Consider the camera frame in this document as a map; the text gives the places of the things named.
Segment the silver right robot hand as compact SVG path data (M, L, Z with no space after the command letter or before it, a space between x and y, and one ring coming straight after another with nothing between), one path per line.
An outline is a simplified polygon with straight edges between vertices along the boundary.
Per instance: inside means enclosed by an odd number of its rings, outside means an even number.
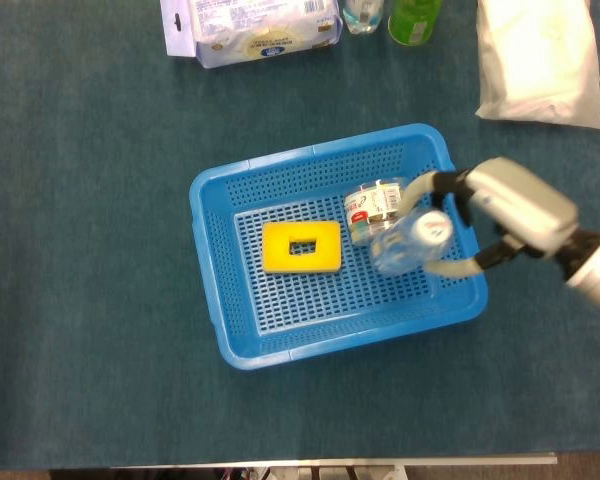
M402 190L398 215L410 213L426 194L437 208L451 194L467 227L471 225L469 208L474 206L502 229L498 243L473 257L424 264L427 272L443 277L479 275L521 251L540 258L550 257L579 227L579 210L573 201L505 157L488 159L472 169L432 171L418 176Z

